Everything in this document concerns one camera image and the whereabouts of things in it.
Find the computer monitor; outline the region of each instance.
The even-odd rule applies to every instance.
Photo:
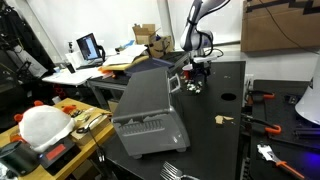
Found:
[[[99,46],[97,45],[97,42],[96,42],[96,39],[94,38],[93,33],[90,33],[82,38],[79,38],[77,40],[77,43],[84,60],[94,61],[96,59],[102,58],[99,51]]]

